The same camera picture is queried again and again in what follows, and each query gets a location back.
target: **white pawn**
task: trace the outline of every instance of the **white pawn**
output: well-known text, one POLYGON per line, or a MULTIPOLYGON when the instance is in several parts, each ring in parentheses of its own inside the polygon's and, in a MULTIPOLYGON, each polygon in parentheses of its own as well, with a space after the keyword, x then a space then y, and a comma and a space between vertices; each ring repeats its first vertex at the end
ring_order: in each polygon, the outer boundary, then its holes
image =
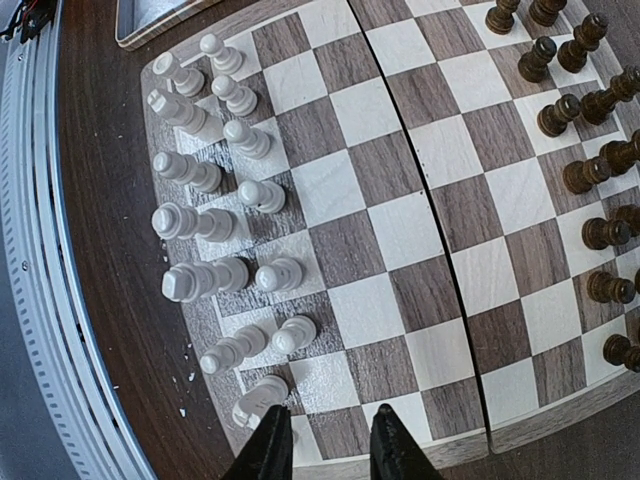
POLYGON ((193 155, 160 152, 153 158, 153 169, 162 178, 177 185, 191 185, 202 193, 213 193, 222 181, 220 167, 209 162, 198 162, 193 155))
POLYGON ((256 272, 256 284, 263 292, 288 291, 302 283, 302 266, 293 258, 278 258, 256 272))
POLYGON ((179 263, 162 277, 162 294, 171 301, 189 303, 218 292, 237 292, 248 282, 249 269, 237 258, 179 263))
POLYGON ((240 427, 255 430, 269 408, 282 405, 288 396, 287 383, 280 377, 267 375, 233 406, 233 421, 240 427))
POLYGON ((164 52, 153 62, 153 73, 173 80, 176 91, 185 97, 197 95, 204 87, 204 75, 195 68, 183 68, 170 52, 164 52))
POLYGON ((179 127, 189 135, 195 135, 207 121, 207 112, 181 95, 156 88, 147 97, 147 103, 169 125, 179 127))
POLYGON ((193 207, 167 202, 153 212, 151 225, 164 240, 189 240, 197 236, 207 242, 221 243, 231 236, 233 217, 217 208, 198 213, 193 207))
POLYGON ((284 189, 270 180, 245 180, 238 187, 238 199, 262 213, 278 213, 286 201, 284 189))
POLYGON ((249 88, 238 85, 228 75, 220 75, 213 80, 211 91, 223 102, 233 115, 246 117, 258 106, 258 96, 249 88))
POLYGON ((269 135, 239 120, 227 122, 222 133, 227 142, 236 145, 242 154, 254 160, 263 158, 271 148, 269 135))
POLYGON ((267 346, 267 338, 255 325, 238 330, 233 337, 222 338, 200 358, 200 368, 207 375, 220 375, 255 357, 267 346))
POLYGON ((271 346, 278 353, 290 355, 311 345, 318 334, 316 324, 310 318, 297 315, 282 324, 271 337, 271 346))
POLYGON ((200 50, 211 59, 213 71, 222 75, 233 75, 242 67, 242 54, 212 33, 200 39, 200 50))

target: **chess piece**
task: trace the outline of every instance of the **chess piece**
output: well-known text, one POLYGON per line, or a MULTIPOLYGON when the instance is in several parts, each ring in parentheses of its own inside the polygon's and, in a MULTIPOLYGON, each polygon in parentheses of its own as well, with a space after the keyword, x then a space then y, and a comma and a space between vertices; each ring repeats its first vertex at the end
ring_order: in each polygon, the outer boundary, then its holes
POLYGON ((200 358, 200 368, 207 375, 221 375, 239 366, 245 358, 255 357, 266 346, 264 332, 255 325, 247 325, 208 349, 200 358))
POLYGON ((193 155, 160 152, 153 158, 153 169, 158 175, 177 185, 191 185, 202 193, 213 193, 222 181, 220 167, 209 162, 198 162, 193 155))
POLYGON ((585 162, 571 162, 562 172, 567 190, 576 195, 589 192, 594 185, 609 178, 611 178, 611 168, 602 157, 595 157, 585 162))
POLYGON ((529 7, 531 19, 543 27, 551 27, 567 6, 567 0, 533 0, 529 7))
POLYGON ((249 88, 238 85, 228 75, 220 75, 213 80, 211 91, 223 102, 227 110, 237 117, 246 117, 256 109, 258 96, 249 88))
POLYGON ((631 239, 631 228, 622 220, 592 218, 582 226, 582 241, 591 250, 624 245, 631 239))
POLYGON ((525 53, 518 62, 518 71, 522 78, 531 83, 540 83, 549 76, 549 63, 556 55, 557 47, 549 37, 540 37, 530 52, 525 53))
POLYGON ((253 207, 262 213, 278 213, 286 201, 284 189, 269 180, 245 180, 238 187, 238 198, 247 207, 253 207))
POLYGON ((607 90, 587 93, 582 97, 582 116, 592 125, 601 125, 616 108, 618 102, 630 102, 640 92, 640 68, 625 67, 624 72, 611 79, 607 90))
POLYGON ((200 132, 207 121, 208 114, 202 108, 163 88, 153 90, 147 97, 147 103, 169 125, 178 127, 189 135, 200 132))
POLYGON ((520 0, 497 0, 496 6, 487 12, 485 24, 493 33, 506 35, 515 23, 513 14, 518 10, 520 0))
POLYGON ((302 283, 302 266, 293 258, 278 258, 256 272, 256 284, 263 292, 289 291, 302 283))
POLYGON ((254 160, 263 158, 271 148, 269 135, 239 120, 228 122, 224 126, 223 134, 227 142, 238 147, 240 153, 254 160))
POLYGON ((176 92, 185 97, 193 97, 204 87, 204 75, 195 68, 182 68, 178 59, 170 52, 164 52, 153 62, 153 73, 173 80, 176 92))
POLYGON ((231 236, 233 217, 225 210, 210 208, 202 213, 193 207, 164 203, 153 212, 151 225, 164 240, 189 240, 194 237, 221 243, 231 236))
POLYGON ((626 278, 615 278, 608 272, 595 272, 587 280, 587 294, 599 303, 631 303, 636 296, 636 288, 626 278))
POLYGON ((248 281, 249 269, 237 258, 179 263, 162 277, 162 294, 174 302, 190 303, 218 292, 240 291, 248 281))
POLYGON ((558 52, 558 62, 571 73, 578 73, 587 64, 587 54, 595 52, 600 40, 607 34, 609 20, 602 13, 588 15, 582 25, 573 29, 573 40, 563 43, 558 52))
POLYGON ((213 34, 200 39, 200 50, 211 59, 213 71, 220 75, 233 75, 242 67, 242 54, 213 34))
POLYGON ((554 105, 547 105, 538 114, 538 127, 548 137, 562 135, 569 122, 580 115, 580 101, 570 93, 563 95, 554 105))
POLYGON ((630 142, 614 140, 603 145, 600 156, 607 160, 614 176, 627 173, 640 161, 640 130, 634 132, 630 142))
POLYGON ((267 375, 233 406, 233 421, 240 427, 255 430, 267 410, 274 405, 282 405, 288 396, 287 383, 280 377, 267 375))
POLYGON ((290 355, 296 350, 306 348, 316 338, 318 329, 310 318, 297 315, 282 324, 271 337, 271 346, 278 353, 290 355))
POLYGON ((640 373, 640 347, 631 346, 631 342, 625 336, 611 335, 602 349, 604 359, 616 367, 624 365, 627 370, 640 373))

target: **dark square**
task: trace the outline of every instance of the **dark square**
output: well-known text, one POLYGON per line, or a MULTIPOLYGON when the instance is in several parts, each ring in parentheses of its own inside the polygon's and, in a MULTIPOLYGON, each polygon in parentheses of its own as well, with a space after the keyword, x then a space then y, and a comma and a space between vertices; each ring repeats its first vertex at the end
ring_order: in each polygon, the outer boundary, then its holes
POLYGON ((540 407, 557 402, 587 386, 582 339, 547 350, 533 357, 540 407))
POLYGON ((506 240, 521 297, 570 277, 555 218, 507 235, 506 240))
POLYGON ((485 172, 535 157, 513 102, 475 110, 462 117, 485 172))
POLYGON ((503 235, 484 175, 433 190, 433 201, 453 252, 503 235))
POLYGON ((329 93, 380 76, 361 33, 318 47, 314 53, 329 93))
POLYGON ((423 188, 404 132, 396 132, 349 149, 367 207, 404 197, 423 188))
POLYGON ((380 248, 366 211, 309 230, 327 288, 385 271, 380 248))
POLYGON ((484 427, 478 382, 467 378, 422 392, 434 440, 484 427))
POLYGON ((416 18, 436 60, 484 50, 484 44, 462 8, 416 18))
POLYGON ((346 148, 329 97, 289 110, 276 118, 292 168, 346 148))
POLYGON ((255 30, 253 41, 263 69, 311 50, 297 13, 255 30))
POLYGON ((418 391, 404 336, 347 350, 347 361, 361 403, 418 391))
POLYGON ((467 325, 481 375, 531 356, 520 300, 469 317, 467 325))
POLYGON ((369 427, 362 407, 316 413, 308 418, 323 459, 369 453, 369 427))
POLYGON ((389 273, 407 333, 461 316, 444 255, 389 273))
POLYGON ((393 75, 388 82, 409 129, 460 113, 437 63, 393 75))

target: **white rook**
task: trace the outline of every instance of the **white rook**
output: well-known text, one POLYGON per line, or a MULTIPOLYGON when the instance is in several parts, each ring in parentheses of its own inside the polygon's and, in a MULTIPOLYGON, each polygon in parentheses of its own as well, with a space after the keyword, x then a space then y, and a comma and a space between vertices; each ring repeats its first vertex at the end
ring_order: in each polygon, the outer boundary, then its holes
POLYGON ((195 68, 183 68, 178 59, 165 52, 153 62, 153 73, 173 80, 180 95, 193 97, 204 87, 204 75, 195 68))
POLYGON ((178 185, 191 185, 202 193, 213 193, 222 181, 220 167, 198 162, 192 155, 160 152, 153 158, 153 169, 162 178, 178 185))
POLYGON ((171 301, 189 303, 218 292, 237 292, 248 281, 249 269, 237 258, 179 263, 162 277, 162 294, 171 301))
POLYGON ((189 240, 197 236, 207 242, 221 243, 233 231, 233 217, 226 210, 210 208, 198 213, 193 207, 167 202, 153 212, 151 225, 164 240, 189 240))
POLYGON ((269 135, 239 120, 227 122, 222 133, 227 142, 238 147, 240 153, 254 160, 263 158, 271 148, 269 135))
POLYGON ((212 33, 200 39, 200 50, 211 59, 213 70, 223 75, 233 75, 242 67, 242 54, 212 33))

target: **wooden chessboard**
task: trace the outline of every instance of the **wooden chessboard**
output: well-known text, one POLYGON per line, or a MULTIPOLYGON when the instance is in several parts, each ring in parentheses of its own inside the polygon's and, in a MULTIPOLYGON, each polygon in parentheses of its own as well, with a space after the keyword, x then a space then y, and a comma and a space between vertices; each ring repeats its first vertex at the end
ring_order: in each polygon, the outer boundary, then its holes
MULTIPOLYGON (((151 158, 191 153, 226 172, 214 195, 154 177, 158 202, 239 218, 232 242, 169 242, 169 263, 231 255, 255 272, 282 254, 307 272, 291 293, 250 285, 184 304, 195 354, 249 323, 271 333, 294 314, 321 332, 288 358, 267 351, 206 377, 236 453, 251 432, 233 424, 231 408, 269 373, 292 387, 301 475, 365 472, 368 426, 383 402, 434 463, 448 466, 487 453, 485 418, 502 451, 640 388, 601 353, 611 333, 637 340, 640 299, 602 305, 585 293, 592 271, 633 278, 640 240, 594 252, 580 239, 585 220, 640 199, 638 170, 581 196, 562 183, 566 164, 628 139, 640 107, 621 105, 599 127, 578 120, 556 139, 542 135, 542 107, 601 88, 622 69, 604 41, 579 74, 554 60, 549 80, 524 81, 516 63, 532 40, 548 35, 560 45, 588 14, 574 1, 543 28, 527 18, 529 3, 498 36, 484 25, 492 2, 265 0, 172 49, 207 83, 202 35, 242 51, 233 76, 260 98, 246 121, 274 147, 248 160, 221 138, 173 130, 145 105, 151 158), (287 207, 269 216, 242 206, 235 190, 247 178, 281 184, 287 207)), ((143 98, 167 86, 150 65, 141 83, 143 98)), ((232 118, 208 85, 195 101, 232 118)))

